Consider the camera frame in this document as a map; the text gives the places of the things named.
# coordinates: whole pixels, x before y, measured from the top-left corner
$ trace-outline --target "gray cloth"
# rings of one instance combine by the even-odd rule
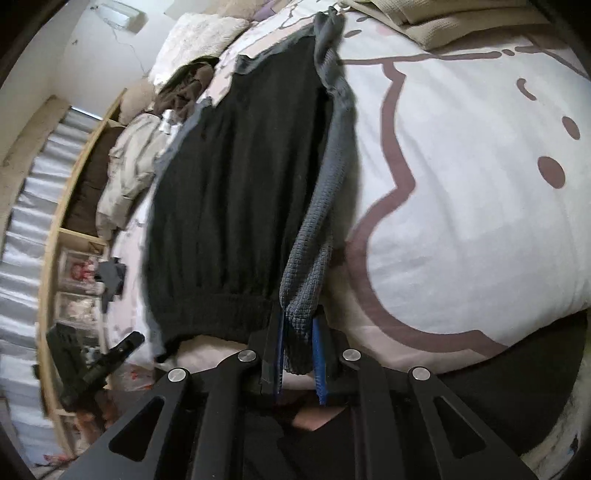
[[[357,156],[353,93],[336,52],[344,24],[344,17],[330,8],[328,15],[316,14],[314,24],[307,29],[310,30],[308,34],[316,37],[314,64],[322,84],[333,98],[333,116],[318,180],[283,272],[279,293],[286,319],[285,369],[299,374],[311,369],[312,317],[333,248],[330,214],[345,175]],[[296,364],[309,368],[295,371],[293,365]]]

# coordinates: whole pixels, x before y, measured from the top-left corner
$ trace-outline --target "cable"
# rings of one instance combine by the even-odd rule
[[[111,31],[113,32],[113,36],[115,37],[115,41],[119,44],[119,45],[126,45],[128,47],[131,48],[131,51],[134,53],[134,57],[138,60],[139,63],[139,68],[142,69],[142,74],[144,74],[144,77],[148,76],[148,72],[146,72],[146,69],[144,68],[144,64],[142,63],[138,53],[135,51],[135,47],[131,44],[131,43],[123,43],[119,41],[119,38],[117,37],[117,32],[115,31],[115,27],[113,27],[112,25],[109,25],[109,27],[111,28]]]

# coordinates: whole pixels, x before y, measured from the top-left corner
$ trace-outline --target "metal screw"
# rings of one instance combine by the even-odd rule
[[[187,372],[182,368],[173,368],[170,372],[168,372],[168,379],[171,382],[180,382],[184,380],[187,376]]]
[[[238,359],[244,363],[254,362],[254,360],[256,360],[256,352],[252,350],[243,350],[238,353]]]
[[[417,367],[413,369],[413,377],[417,380],[429,380],[431,372],[424,367]]]
[[[356,362],[361,358],[361,353],[354,348],[349,348],[343,352],[343,358],[349,362]]]

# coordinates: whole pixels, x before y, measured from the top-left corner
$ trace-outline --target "brown outline pattern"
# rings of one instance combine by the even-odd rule
[[[515,51],[527,54],[544,53],[575,73],[588,78],[565,59],[536,45],[532,39],[529,38],[529,40],[533,45],[515,47]],[[388,312],[372,288],[367,263],[369,238],[378,223],[406,202],[416,187],[414,176],[404,158],[395,134],[396,105],[406,79],[406,75],[396,69],[395,62],[414,62],[430,59],[444,61],[498,59],[500,57],[502,57],[500,51],[489,51],[449,55],[421,53],[406,57],[342,60],[345,65],[381,65],[384,75],[392,81],[382,104],[381,142],[384,157],[396,185],[394,190],[375,202],[355,225],[345,245],[344,263],[359,306],[367,317],[390,338],[411,348],[433,353],[458,352],[470,349],[481,355],[492,357],[501,353],[507,346],[492,340],[480,330],[469,330],[462,333],[428,333],[417,330],[401,322]]]

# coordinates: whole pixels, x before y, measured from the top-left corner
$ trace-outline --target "person's hand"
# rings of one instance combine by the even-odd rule
[[[303,407],[295,414],[291,424],[298,429],[313,432],[331,421],[344,409],[345,407]]]

